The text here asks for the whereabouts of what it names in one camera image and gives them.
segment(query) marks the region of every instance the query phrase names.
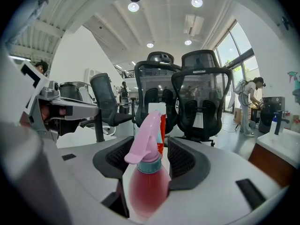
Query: red liquid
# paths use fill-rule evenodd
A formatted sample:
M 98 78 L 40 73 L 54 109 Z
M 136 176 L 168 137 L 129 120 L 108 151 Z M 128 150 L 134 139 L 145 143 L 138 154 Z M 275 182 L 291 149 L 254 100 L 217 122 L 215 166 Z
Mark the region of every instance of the red liquid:
M 166 115 L 161 115 L 161 122 L 160 122 L 160 131 L 161 131 L 161 138 L 163 140 L 163 143 L 157 143 L 157 149 L 159 153 L 161 154 L 161 157 L 163 157 L 163 151 L 164 151 L 164 140 L 165 140 L 165 119 Z
M 162 166 L 153 174 L 144 174 L 137 168 L 129 183 L 129 200 L 134 211 L 149 218 L 167 199 L 168 186 L 171 178 Z

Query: shoe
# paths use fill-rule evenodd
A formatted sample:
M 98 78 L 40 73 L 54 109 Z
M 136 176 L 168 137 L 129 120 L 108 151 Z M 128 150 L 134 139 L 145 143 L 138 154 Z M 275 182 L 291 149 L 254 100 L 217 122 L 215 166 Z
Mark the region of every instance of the shoe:
M 250 134 L 244 134 L 247 137 L 254 137 L 254 133 L 250 133 Z

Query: floor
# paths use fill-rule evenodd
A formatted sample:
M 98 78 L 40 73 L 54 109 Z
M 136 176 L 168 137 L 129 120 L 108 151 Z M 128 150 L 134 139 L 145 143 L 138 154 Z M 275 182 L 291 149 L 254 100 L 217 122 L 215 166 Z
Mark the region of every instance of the floor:
M 249 159 L 251 152 L 254 148 L 256 139 L 264 133 L 258 131 L 258 129 L 252 129 L 255 136 L 247 137 L 243 133 L 240 133 L 240 126 L 237 131 L 234 131 L 237 123 L 233 121 L 233 115 L 228 113 L 222 114 L 222 129 L 218 133 L 217 137 L 211 137 L 216 143 L 215 147 L 223 150 L 235 152 L 241 155 L 245 159 Z

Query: brown wooden panel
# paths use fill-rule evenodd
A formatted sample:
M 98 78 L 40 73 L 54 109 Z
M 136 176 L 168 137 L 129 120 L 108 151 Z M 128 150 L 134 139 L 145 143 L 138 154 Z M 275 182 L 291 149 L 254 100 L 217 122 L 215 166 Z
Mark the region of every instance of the brown wooden panel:
M 257 143 L 251 153 L 249 162 L 268 174 L 281 187 L 289 185 L 296 172 L 296 169 L 288 162 Z

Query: ceiling light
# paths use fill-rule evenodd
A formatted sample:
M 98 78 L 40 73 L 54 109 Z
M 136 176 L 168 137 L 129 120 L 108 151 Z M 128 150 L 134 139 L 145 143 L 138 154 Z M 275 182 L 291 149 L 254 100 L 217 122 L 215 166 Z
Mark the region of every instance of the ceiling light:
M 192 44 L 192 41 L 191 41 L 191 40 L 187 40 L 187 41 L 184 42 L 184 44 L 185 44 L 185 45 L 191 45 L 191 44 Z
M 153 48 L 153 47 L 154 47 L 154 44 L 153 44 L 153 43 L 148 43 L 148 44 L 147 44 L 147 47 Z
M 16 59 L 16 60 L 21 60 L 21 61 L 24 61 L 24 60 L 27 60 L 27 61 L 31 61 L 30 59 L 28 58 L 22 58 L 22 57 L 17 57 L 17 56 L 9 56 L 10 58 L 12 59 Z
M 136 12 L 137 10 L 139 10 L 139 8 L 140 8 L 139 5 L 135 2 L 132 2 L 128 5 L 128 10 L 130 12 Z
M 202 4 L 203 4 L 203 1 L 202 1 L 202 0 L 192 0 L 192 5 L 193 5 L 195 8 L 201 7 Z

